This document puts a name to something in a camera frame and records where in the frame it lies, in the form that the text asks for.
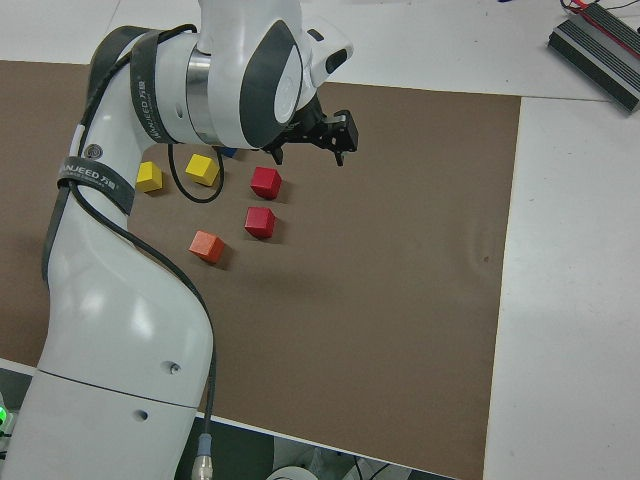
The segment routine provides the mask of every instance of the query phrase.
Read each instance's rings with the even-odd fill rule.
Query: orange cube
[[[198,230],[193,242],[189,247],[191,253],[196,254],[201,259],[209,262],[216,263],[222,256],[224,250],[224,242],[220,237],[212,233]]]

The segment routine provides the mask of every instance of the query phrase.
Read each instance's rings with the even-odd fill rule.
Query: cable connector
[[[193,462],[191,480],[211,480],[212,478],[211,435],[203,433],[198,439],[198,456]]]

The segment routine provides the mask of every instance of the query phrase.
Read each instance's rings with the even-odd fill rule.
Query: white robot link
[[[63,163],[45,255],[49,332],[4,480],[170,479],[204,386],[210,319],[175,265],[127,231],[142,153],[154,143],[355,151],[348,111],[316,89],[352,54],[298,0],[200,0],[201,31],[122,27],[92,60],[88,102]],[[139,253],[143,248],[160,263]],[[193,478],[211,478],[209,421]]]

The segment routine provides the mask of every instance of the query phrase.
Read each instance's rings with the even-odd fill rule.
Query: metal connector
[[[208,455],[196,457],[191,470],[191,480],[211,480],[213,478],[213,461]]]

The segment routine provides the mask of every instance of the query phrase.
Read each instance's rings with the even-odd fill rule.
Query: toy block
[[[153,162],[143,162],[138,170],[136,188],[141,192],[152,192],[162,188],[162,170]]]
[[[220,167],[211,158],[194,153],[185,172],[194,182],[210,187],[220,173]]]
[[[229,147],[219,147],[218,150],[222,155],[227,158],[233,158],[238,151],[237,148],[229,148]]]
[[[256,167],[251,178],[251,188],[256,195],[267,200],[278,196],[282,178],[275,168]]]
[[[276,224],[276,216],[270,208],[249,207],[244,228],[256,238],[271,238]]]
[[[209,263],[216,263],[222,256],[222,250],[224,250],[224,242],[220,237],[212,233],[198,230],[189,251],[196,254],[203,260]]]

